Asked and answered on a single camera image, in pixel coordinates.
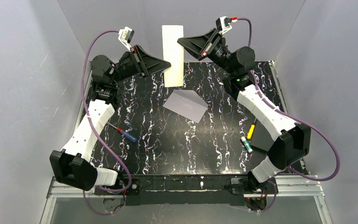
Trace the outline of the tan bordered letter paper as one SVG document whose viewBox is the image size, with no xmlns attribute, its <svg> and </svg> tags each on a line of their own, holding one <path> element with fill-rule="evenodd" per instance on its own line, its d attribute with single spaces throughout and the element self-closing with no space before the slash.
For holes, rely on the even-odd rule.
<svg viewBox="0 0 358 224">
<path fill-rule="evenodd" d="M 182 37 L 182 25 L 162 25 L 163 59 L 171 64 L 164 70 L 164 87 L 184 85 L 184 48 L 178 43 Z"/>
</svg>

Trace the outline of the lavender paper envelope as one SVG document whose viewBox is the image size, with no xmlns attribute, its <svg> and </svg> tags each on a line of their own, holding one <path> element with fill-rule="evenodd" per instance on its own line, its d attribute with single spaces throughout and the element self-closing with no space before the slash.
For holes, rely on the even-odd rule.
<svg viewBox="0 0 358 224">
<path fill-rule="evenodd" d="M 173 90 L 163 107 L 199 123 L 208 109 L 208 104 L 193 90 Z"/>
</svg>

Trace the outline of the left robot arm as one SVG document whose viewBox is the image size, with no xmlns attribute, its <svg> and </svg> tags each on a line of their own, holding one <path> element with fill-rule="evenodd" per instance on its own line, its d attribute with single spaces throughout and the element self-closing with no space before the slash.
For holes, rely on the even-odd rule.
<svg viewBox="0 0 358 224">
<path fill-rule="evenodd" d="M 147 77 L 171 67 L 170 62 L 147 54 L 135 45 L 123 53 L 118 63 L 105 55 L 90 62 L 91 100 L 88 113 L 61 150 L 52 151 L 49 161 L 56 180 L 84 191 L 96 186 L 118 188 L 120 174 L 110 168 L 96 168 L 90 163 L 97 139 L 114 115 L 120 100 L 118 83 L 133 76 Z"/>
</svg>

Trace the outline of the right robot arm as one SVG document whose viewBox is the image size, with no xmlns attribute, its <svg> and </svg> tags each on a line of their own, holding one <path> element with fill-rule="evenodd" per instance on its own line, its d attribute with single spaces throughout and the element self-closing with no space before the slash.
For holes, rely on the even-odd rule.
<svg viewBox="0 0 358 224">
<path fill-rule="evenodd" d="M 245 46 L 229 51 L 225 38 L 216 28 L 204 35 L 180 37 L 177 42 L 197 60 L 207 57 L 228 73 L 223 79 L 226 93 L 245 106 L 274 141 L 266 158 L 247 173 L 241 186 L 248 190 L 260 189 L 267 180 L 309 153 L 310 127 L 282 115 L 280 108 L 260 90 L 252 73 L 256 67 L 252 48 Z"/>
</svg>

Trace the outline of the blue red screwdriver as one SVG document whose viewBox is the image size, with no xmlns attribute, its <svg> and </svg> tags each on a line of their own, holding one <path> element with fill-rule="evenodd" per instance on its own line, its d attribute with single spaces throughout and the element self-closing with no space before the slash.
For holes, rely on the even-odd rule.
<svg viewBox="0 0 358 224">
<path fill-rule="evenodd" d="M 135 138 L 133 135 L 128 133 L 127 131 L 122 130 L 121 128 L 118 128 L 114 126 L 113 124 L 109 123 L 109 126 L 113 127 L 116 131 L 118 131 L 124 138 L 130 140 L 131 142 L 135 143 L 137 142 L 137 138 Z"/>
</svg>

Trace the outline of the yellow black screwdriver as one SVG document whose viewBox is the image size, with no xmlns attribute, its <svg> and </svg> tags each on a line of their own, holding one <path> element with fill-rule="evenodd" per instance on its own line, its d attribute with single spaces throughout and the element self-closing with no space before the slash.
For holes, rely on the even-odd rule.
<svg viewBox="0 0 358 224">
<path fill-rule="evenodd" d="M 254 121 L 253 121 L 253 123 L 251 124 L 250 129 L 249 129 L 249 131 L 248 131 L 247 140 L 251 140 L 251 139 L 252 139 L 253 134 L 254 134 L 254 131 L 255 131 L 256 123 L 257 123 L 257 119 L 254 119 Z"/>
</svg>

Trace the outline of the white green glue stick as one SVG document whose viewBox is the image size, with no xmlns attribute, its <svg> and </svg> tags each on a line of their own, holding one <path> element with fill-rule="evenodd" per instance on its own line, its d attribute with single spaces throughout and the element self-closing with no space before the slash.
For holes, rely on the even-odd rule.
<svg viewBox="0 0 358 224">
<path fill-rule="evenodd" d="M 249 141 L 246 139 L 246 137 L 241 137 L 240 140 L 241 140 L 242 144 L 244 145 L 246 151 L 248 153 L 252 153 L 253 152 L 252 147 L 251 147 Z"/>
</svg>

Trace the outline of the black square pad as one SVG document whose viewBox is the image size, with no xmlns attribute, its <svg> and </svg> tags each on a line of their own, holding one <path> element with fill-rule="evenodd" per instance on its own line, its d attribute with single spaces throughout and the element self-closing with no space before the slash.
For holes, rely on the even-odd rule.
<svg viewBox="0 0 358 224">
<path fill-rule="evenodd" d="M 267 129 L 257 121 L 250 141 L 251 147 L 259 152 L 267 153 L 274 141 Z"/>
</svg>

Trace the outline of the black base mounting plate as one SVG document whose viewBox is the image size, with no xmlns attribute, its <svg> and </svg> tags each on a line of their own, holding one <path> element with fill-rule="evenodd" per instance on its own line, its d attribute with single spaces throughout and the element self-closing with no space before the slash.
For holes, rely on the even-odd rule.
<svg viewBox="0 0 358 224">
<path fill-rule="evenodd" d="M 250 198 L 264 207 L 276 192 L 271 183 L 251 190 L 246 175 L 134 175 L 125 193 L 127 206 L 150 204 L 228 204 L 244 206 Z"/>
</svg>

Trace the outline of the aluminium frame rail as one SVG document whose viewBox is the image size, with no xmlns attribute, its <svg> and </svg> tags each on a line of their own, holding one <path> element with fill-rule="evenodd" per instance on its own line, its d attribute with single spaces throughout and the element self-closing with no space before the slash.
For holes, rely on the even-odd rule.
<svg viewBox="0 0 358 224">
<path fill-rule="evenodd" d="M 239 175 L 136 175 L 118 195 L 53 180 L 43 224 L 330 224 L 322 186 L 281 175 L 263 189 L 226 189 Z"/>
</svg>

